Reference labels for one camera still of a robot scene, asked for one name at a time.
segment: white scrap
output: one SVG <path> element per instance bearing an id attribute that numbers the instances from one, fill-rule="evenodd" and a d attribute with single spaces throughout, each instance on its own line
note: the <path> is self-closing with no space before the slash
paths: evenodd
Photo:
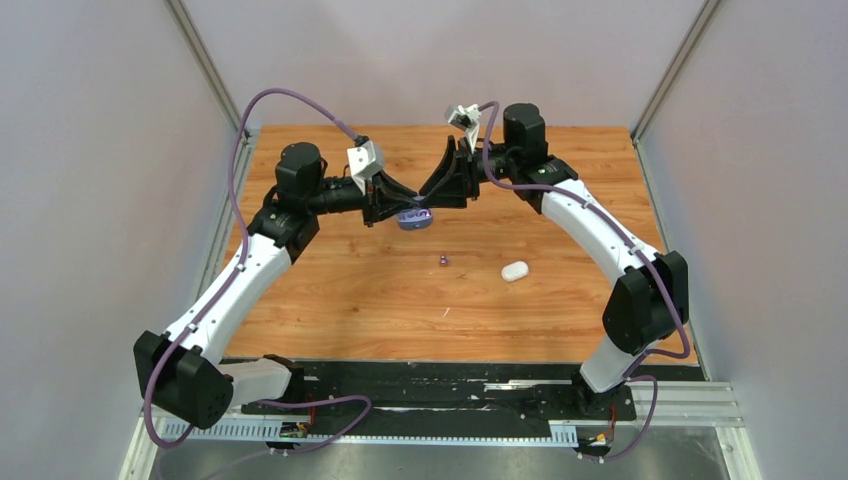
<path id="1" fill-rule="evenodd" d="M 501 277 L 507 282 L 522 279 L 530 273 L 530 267 L 525 262 L 510 263 L 501 270 Z"/>

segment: purple cable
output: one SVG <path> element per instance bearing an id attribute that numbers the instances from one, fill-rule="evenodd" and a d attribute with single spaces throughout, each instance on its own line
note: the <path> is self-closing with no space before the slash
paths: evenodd
<path id="1" fill-rule="evenodd" d="M 227 168 L 227 197 L 230 200 L 230 205 L 233 207 L 233 213 L 235 213 L 236 224 L 238 225 L 239 232 L 241 233 L 241 251 L 247 252 L 250 236 L 247 233 L 247 225 L 244 223 L 244 217 L 241 214 L 241 210 L 238 207 L 238 199 L 236 198 L 236 190 L 235 190 L 235 166 L 236 166 L 236 157 L 238 156 L 239 144 L 241 144 L 241 138 L 244 136 L 245 126 L 247 125 L 247 118 L 250 116 L 250 112 L 253 110 L 253 107 L 256 106 L 256 103 L 259 102 L 264 97 L 272 94 L 281 94 L 288 95 L 289 97 L 296 98 L 301 102 L 309 105 L 314 108 L 322 115 L 327 117 L 331 122 L 333 122 L 336 126 L 344 132 L 345 135 L 350 137 L 351 140 L 355 140 L 357 135 L 351 130 L 343 121 L 339 120 L 335 117 L 329 110 L 315 103 L 314 100 L 307 98 L 300 93 L 297 93 L 293 90 L 289 90 L 286 88 L 269 88 L 267 90 L 263 90 L 256 94 L 255 97 L 247 104 L 247 107 L 244 109 L 244 113 L 241 116 L 241 122 L 239 123 L 238 131 L 236 132 L 236 140 L 233 142 L 233 149 L 230 151 L 230 161 L 229 167 Z M 209 313 L 209 310 L 215 306 L 215 303 L 221 299 L 224 293 L 230 288 L 230 285 L 233 284 L 236 277 L 238 277 L 241 271 L 239 269 L 233 270 L 230 275 L 226 278 L 224 283 L 221 284 L 221 288 L 212 295 L 212 298 L 197 312 L 197 315 L 191 320 L 189 325 L 197 325 L 201 320 Z M 185 341 L 185 339 L 190 335 L 191 330 L 189 326 L 174 339 L 170 346 L 165 350 L 165 353 L 162 354 L 162 357 L 159 358 L 159 361 L 156 362 L 156 366 L 153 367 L 153 372 L 150 374 L 150 379 L 147 381 L 147 387 L 144 390 L 144 403 L 142 404 L 142 412 L 144 415 L 144 426 L 147 429 L 147 434 L 150 436 L 150 439 L 155 443 L 158 447 L 163 449 L 174 448 L 182 444 L 186 438 L 188 438 L 189 434 L 191 434 L 191 428 L 187 428 L 186 431 L 173 442 L 168 442 L 162 437 L 160 437 L 156 433 L 156 428 L 153 425 L 153 390 L 156 387 L 156 382 L 159 380 L 159 375 L 162 374 L 162 369 L 165 367 L 165 363 L 171 358 L 171 355 L 177 349 L 177 347 Z"/>
<path id="2" fill-rule="evenodd" d="M 636 439 L 633 440 L 633 443 L 627 446 L 624 450 L 616 453 L 615 455 L 607 455 L 604 457 L 596 457 L 594 455 L 583 455 L 586 458 L 594 460 L 596 462 L 601 462 L 603 459 L 604 462 L 612 462 L 615 460 L 621 460 L 630 454 L 636 447 L 639 446 L 639 443 L 642 442 L 642 439 L 645 438 L 645 433 L 648 431 L 648 427 L 651 425 L 651 420 L 654 418 L 654 410 L 657 408 L 657 397 L 660 393 L 660 386 L 657 383 L 657 379 L 652 377 L 651 375 L 641 375 L 639 377 L 633 377 L 629 379 L 630 382 L 652 382 L 654 384 L 654 397 L 651 400 L 651 407 L 648 409 L 648 415 L 645 416 L 645 424 L 642 425 L 642 430 L 639 430 L 639 434 L 636 435 Z"/>
<path id="3" fill-rule="evenodd" d="M 480 105 L 479 109 L 480 111 L 483 111 L 493 107 L 494 110 L 492 111 L 492 114 L 489 115 L 489 123 L 486 126 L 486 135 L 483 137 L 483 171 L 486 173 L 486 178 L 488 178 L 489 181 L 492 182 L 492 184 L 501 188 L 506 188 L 508 190 L 538 190 L 543 192 L 553 192 L 558 193 L 560 195 L 564 195 L 574 200 L 575 202 L 583 204 L 585 202 L 584 198 L 580 197 L 575 193 L 569 192 L 568 190 L 564 190 L 553 185 L 510 185 L 508 183 L 503 183 L 497 178 L 495 178 L 495 175 L 492 173 L 492 168 L 489 163 L 489 142 L 491 140 L 492 130 L 494 130 L 495 128 L 495 120 L 498 115 L 498 110 L 500 109 L 500 104 L 496 101 L 486 102 L 483 105 Z M 624 230 L 621 229 L 618 223 L 616 223 L 615 220 L 613 220 L 609 215 L 604 213 L 603 210 L 601 210 L 592 203 L 587 203 L 586 208 L 591 210 L 592 213 L 597 215 L 598 218 L 600 218 L 601 220 L 603 220 L 604 223 L 609 225 L 609 227 L 616 233 L 616 235 L 618 235 L 621 241 L 624 242 L 624 244 L 628 248 L 633 248 L 636 246 L 630 236 L 624 233 Z M 663 302 L 665 302 L 665 306 L 668 308 L 668 312 L 671 314 L 671 318 L 674 321 L 674 326 L 677 329 L 677 333 L 680 335 L 680 340 L 683 343 L 683 351 L 678 353 L 660 349 L 645 350 L 645 352 L 640 355 L 636 359 L 636 361 L 633 362 L 630 368 L 627 369 L 627 372 L 624 375 L 625 378 L 627 378 L 631 373 L 633 373 L 633 370 L 635 370 L 636 367 L 638 367 L 639 364 L 642 363 L 642 360 L 644 360 L 645 357 L 647 357 L 648 355 L 657 354 L 671 358 L 685 359 L 688 358 L 689 354 L 691 353 L 689 337 L 686 335 L 686 330 L 683 329 L 683 321 L 680 319 L 680 314 L 678 313 L 677 308 L 674 306 L 674 302 L 671 300 L 671 295 L 668 293 L 668 289 L 666 288 L 665 283 L 662 281 L 662 277 L 660 277 L 660 274 L 657 271 L 656 267 L 654 267 L 648 257 L 644 253 L 642 253 L 641 250 L 636 249 L 635 252 L 639 260 L 645 264 L 645 267 L 648 269 L 648 272 L 650 272 L 651 277 L 657 284 L 657 288 L 660 291 L 660 296 L 662 296 Z"/>
<path id="4" fill-rule="evenodd" d="M 336 433 L 332 437 L 328 438 L 327 440 L 324 440 L 321 443 L 316 443 L 316 444 L 311 445 L 309 447 L 300 448 L 300 449 L 297 449 L 297 450 L 276 450 L 276 449 L 271 449 L 270 451 L 269 450 L 260 450 L 258 452 L 254 452 L 254 453 L 245 455 L 245 456 L 239 458 L 238 460 L 235 460 L 234 462 L 230 463 L 229 465 L 225 465 L 224 467 L 222 467 L 218 470 L 215 470 L 214 472 L 210 473 L 209 475 L 203 477 L 201 480 L 209 480 L 211 478 L 215 478 L 219 475 L 222 475 L 222 474 L 236 468 L 237 466 L 239 466 L 243 463 L 249 462 L 249 461 L 256 459 L 256 458 L 259 458 L 259 457 L 264 457 L 266 455 L 274 455 L 274 454 L 294 455 L 296 453 L 309 453 L 309 452 L 314 452 L 315 450 L 322 449 L 322 448 L 326 447 L 327 445 L 338 440 L 339 437 L 341 437 L 345 433 L 349 432 L 353 427 L 356 426 L 356 424 L 358 424 L 363 418 L 365 418 L 365 415 L 367 415 L 369 411 L 371 411 L 371 399 L 364 396 L 364 395 L 348 395 L 346 397 L 339 397 L 339 398 L 334 398 L 334 399 L 331 399 L 331 400 L 319 400 L 319 401 L 316 401 L 316 402 L 305 402 L 305 403 L 280 403 L 280 402 L 273 402 L 271 400 L 260 400 L 259 403 L 262 404 L 262 405 L 267 405 L 269 407 L 276 407 L 276 408 L 285 408 L 285 409 L 324 407 L 324 406 L 327 406 L 327 405 L 336 405 L 336 404 L 339 404 L 339 403 L 353 402 L 353 401 L 365 402 L 365 408 L 362 410 L 362 413 L 360 413 L 359 416 L 357 416 L 356 418 L 353 419 L 353 421 L 351 421 L 349 424 L 347 424 L 347 426 L 345 428 L 339 430 L 338 433 Z M 159 478 L 161 480 L 162 476 L 161 476 L 161 472 L 159 471 L 158 468 L 156 470 L 156 474 L 159 475 Z"/>

